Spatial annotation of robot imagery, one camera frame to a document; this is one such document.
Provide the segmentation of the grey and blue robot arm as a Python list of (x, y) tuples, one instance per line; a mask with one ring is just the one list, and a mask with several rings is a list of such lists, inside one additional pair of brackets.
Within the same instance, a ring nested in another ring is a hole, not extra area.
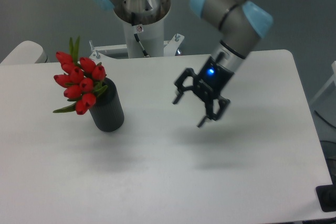
[[(175, 55), (178, 44), (164, 43), (164, 19), (171, 0), (94, 0), (103, 10), (111, 10), (123, 23), (129, 58)], [(230, 101), (221, 91), (265, 37), (273, 18), (250, 0), (190, 0), (190, 8), (222, 34), (222, 40), (199, 73), (185, 69), (175, 81), (176, 99), (192, 91), (205, 105), (203, 122), (217, 121)]]

